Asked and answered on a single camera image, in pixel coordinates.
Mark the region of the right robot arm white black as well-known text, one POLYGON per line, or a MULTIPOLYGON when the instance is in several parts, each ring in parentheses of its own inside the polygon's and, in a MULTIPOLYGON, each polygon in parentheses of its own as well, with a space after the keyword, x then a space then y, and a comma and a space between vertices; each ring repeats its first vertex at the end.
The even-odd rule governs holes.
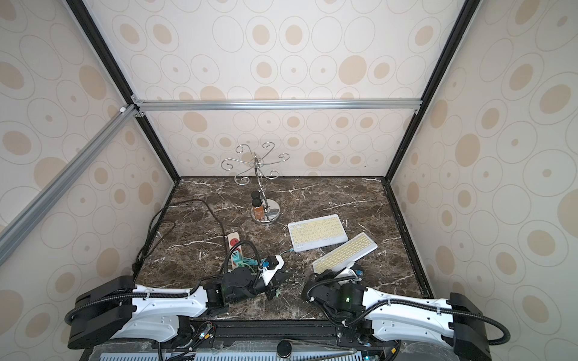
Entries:
POLYGON ((395 296, 364 286, 363 274, 354 266, 314 273, 301 297, 361 344, 414 341, 449 348, 460 360, 491 360, 490 348, 511 340, 506 326, 461 293, 447 299, 395 296))

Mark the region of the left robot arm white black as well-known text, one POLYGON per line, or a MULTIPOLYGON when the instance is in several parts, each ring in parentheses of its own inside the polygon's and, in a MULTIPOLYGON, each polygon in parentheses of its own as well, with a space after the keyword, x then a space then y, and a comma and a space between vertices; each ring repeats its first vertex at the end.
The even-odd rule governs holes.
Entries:
POLYGON ((154 289, 120 276, 75 300, 65 316, 68 347, 83 350, 116 338, 182 340, 192 333, 194 318, 225 314, 230 305, 260 294, 272 299, 290 276, 282 265, 264 269, 259 276, 237 268, 207 278, 205 286, 194 289, 154 289))

